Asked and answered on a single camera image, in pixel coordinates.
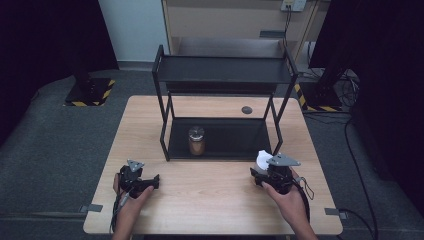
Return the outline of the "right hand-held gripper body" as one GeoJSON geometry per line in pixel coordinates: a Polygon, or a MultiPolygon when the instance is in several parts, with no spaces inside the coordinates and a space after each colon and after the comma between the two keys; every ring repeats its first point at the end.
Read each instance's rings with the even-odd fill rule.
{"type": "Polygon", "coordinates": [[[282,153],[271,157],[266,163],[268,168],[265,182],[270,184],[278,193],[287,194],[296,182],[291,167],[300,166],[301,163],[282,153]]]}

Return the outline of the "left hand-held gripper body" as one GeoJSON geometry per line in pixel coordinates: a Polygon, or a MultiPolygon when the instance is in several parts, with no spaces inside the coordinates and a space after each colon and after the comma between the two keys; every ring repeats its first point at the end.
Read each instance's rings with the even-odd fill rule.
{"type": "Polygon", "coordinates": [[[127,160],[119,172],[119,186],[132,198],[137,198],[145,189],[141,175],[144,164],[132,159],[127,160]]]}

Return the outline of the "jar with white lid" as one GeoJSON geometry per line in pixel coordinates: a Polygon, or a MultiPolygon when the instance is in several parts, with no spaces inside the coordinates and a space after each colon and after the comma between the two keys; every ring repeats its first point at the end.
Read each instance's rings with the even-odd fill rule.
{"type": "Polygon", "coordinates": [[[254,169],[259,173],[263,175],[267,175],[269,163],[268,160],[272,158],[272,155],[266,152],[265,150],[261,150],[258,152],[256,162],[254,165],[254,169]]]}

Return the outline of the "glass jar with silver lid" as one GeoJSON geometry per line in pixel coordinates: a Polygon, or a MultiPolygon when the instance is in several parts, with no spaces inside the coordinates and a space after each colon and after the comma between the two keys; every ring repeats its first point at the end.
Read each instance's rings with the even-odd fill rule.
{"type": "Polygon", "coordinates": [[[193,126],[188,132],[190,153],[200,156],[205,151],[205,131],[200,126],[193,126]]]}

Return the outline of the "black metal two-tier shelf rack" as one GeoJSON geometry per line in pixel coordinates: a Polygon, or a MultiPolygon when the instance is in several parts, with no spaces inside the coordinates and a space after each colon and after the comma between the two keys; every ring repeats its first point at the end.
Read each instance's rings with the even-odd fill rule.
{"type": "Polygon", "coordinates": [[[194,159],[189,129],[205,130],[200,159],[252,160],[260,150],[276,154],[283,144],[280,120],[299,72],[291,54],[281,57],[175,56],[162,48],[152,76],[162,115],[165,159],[194,159]],[[177,116],[174,95],[266,96],[261,117],[177,116]]]}

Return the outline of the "person's left hand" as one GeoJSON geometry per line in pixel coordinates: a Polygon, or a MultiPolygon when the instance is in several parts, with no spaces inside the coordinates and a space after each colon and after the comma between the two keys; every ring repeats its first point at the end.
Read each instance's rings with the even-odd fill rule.
{"type": "MultiPolygon", "coordinates": [[[[119,186],[119,174],[114,176],[113,189],[118,197],[118,204],[124,200],[126,192],[122,190],[119,186]]],[[[145,191],[143,191],[137,198],[128,197],[125,204],[122,207],[119,207],[119,211],[117,213],[117,220],[124,219],[134,219],[137,221],[140,212],[143,208],[143,205],[147,202],[148,198],[153,192],[153,188],[149,187],[145,191]]]]}

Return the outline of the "person's right hand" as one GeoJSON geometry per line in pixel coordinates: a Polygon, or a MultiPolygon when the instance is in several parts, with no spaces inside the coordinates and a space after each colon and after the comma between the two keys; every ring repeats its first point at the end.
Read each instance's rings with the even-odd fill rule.
{"type": "Polygon", "coordinates": [[[309,225],[306,208],[302,196],[296,186],[292,186],[286,194],[278,193],[270,184],[263,182],[262,187],[277,204],[282,217],[292,227],[309,225]]]}

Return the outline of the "grey tape piece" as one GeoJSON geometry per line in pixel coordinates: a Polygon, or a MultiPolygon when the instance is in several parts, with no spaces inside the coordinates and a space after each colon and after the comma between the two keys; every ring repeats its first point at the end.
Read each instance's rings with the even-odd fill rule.
{"type": "Polygon", "coordinates": [[[346,212],[342,212],[336,208],[325,208],[324,209],[326,215],[338,216],[341,220],[348,219],[348,214],[346,212]]]}
{"type": "Polygon", "coordinates": [[[103,208],[103,205],[99,204],[89,204],[89,205],[83,205],[79,208],[80,213],[88,213],[88,212],[101,212],[103,208]]]}

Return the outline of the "black stand base striped tape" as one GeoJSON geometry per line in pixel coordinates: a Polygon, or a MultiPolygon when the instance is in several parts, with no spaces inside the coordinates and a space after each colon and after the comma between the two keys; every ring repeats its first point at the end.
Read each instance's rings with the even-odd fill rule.
{"type": "Polygon", "coordinates": [[[110,78],[91,77],[85,69],[78,69],[73,76],[75,84],[65,98],[65,106],[102,106],[115,83],[110,78]]]}
{"type": "Polygon", "coordinates": [[[342,110],[342,103],[337,96],[334,85],[341,74],[326,69],[317,82],[299,82],[295,90],[303,110],[337,112],[342,110]]]}

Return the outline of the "grey cabinet label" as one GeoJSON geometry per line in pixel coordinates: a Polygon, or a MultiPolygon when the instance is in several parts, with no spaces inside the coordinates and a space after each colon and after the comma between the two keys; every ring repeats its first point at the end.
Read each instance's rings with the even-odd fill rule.
{"type": "Polygon", "coordinates": [[[259,34],[260,38],[279,38],[285,37],[285,32],[281,30],[261,30],[259,34]]]}

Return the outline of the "beige wooden cabinet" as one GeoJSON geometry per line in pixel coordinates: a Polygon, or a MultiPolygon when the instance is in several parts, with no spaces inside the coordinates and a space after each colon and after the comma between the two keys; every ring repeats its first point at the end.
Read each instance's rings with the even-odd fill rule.
{"type": "Polygon", "coordinates": [[[307,0],[302,12],[283,12],[282,0],[161,0],[173,55],[302,57],[317,39],[331,0],[307,0]],[[260,38],[261,30],[281,30],[282,39],[260,38]]]}

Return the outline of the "black curtain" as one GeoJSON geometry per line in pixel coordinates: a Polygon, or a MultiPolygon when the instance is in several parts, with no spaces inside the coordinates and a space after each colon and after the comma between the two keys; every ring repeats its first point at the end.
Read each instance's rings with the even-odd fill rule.
{"type": "Polygon", "coordinates": [[[311,65],[358,76],[368,156],[424,217],[424,0],[331,0],[311,65]]]}
{"type": "Polygon", "coordinates": [[[117,67],[99,0],[0,0],[0,146],[39,88],[117,67]]]}

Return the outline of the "white wall socket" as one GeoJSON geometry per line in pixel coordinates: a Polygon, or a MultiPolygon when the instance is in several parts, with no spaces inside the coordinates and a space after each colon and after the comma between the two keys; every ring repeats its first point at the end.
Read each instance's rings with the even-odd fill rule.
{"type": "Polygon", "coordinates": [[[282,0],[280,10],[283,12],[302,12],[306,3],[307,0],[282,0]]]}

